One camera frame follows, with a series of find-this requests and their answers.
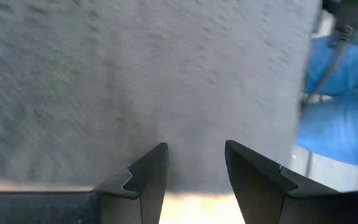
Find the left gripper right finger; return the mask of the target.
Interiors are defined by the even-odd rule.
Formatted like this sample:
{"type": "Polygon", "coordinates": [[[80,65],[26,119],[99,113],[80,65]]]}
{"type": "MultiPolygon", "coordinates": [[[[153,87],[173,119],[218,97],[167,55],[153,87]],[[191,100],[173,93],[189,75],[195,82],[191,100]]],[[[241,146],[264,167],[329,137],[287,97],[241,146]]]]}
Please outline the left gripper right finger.
{"type": "Polygon", "coordinates": [[[281,224],[287,199],[337,193],[233,140],[225,143],[225,161],[246,224],[281,224]]]}

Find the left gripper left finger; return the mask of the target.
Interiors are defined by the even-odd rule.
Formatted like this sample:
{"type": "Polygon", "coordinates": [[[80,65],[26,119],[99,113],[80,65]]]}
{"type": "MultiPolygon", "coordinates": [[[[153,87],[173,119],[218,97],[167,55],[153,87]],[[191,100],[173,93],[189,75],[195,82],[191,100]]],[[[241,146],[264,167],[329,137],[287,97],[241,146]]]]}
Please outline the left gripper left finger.
{"type": "Polygon", "coordinates": [[[97,186],[101,224],[159,224],[167,168],[168,145],[162,142],[97,186]]]}

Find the beige fabric storage box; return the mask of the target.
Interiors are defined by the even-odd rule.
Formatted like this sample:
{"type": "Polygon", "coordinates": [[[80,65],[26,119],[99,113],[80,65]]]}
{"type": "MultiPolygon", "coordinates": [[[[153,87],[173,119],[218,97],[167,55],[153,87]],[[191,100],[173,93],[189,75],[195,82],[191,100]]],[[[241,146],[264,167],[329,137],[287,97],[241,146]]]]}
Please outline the beige fabric storage box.
{"type": "Polygon", "coordinates": [[[96,185],[160,142],[168,190],[224,143],[291,159],[319,0],[0,0],[0,179],[96,185]]]}

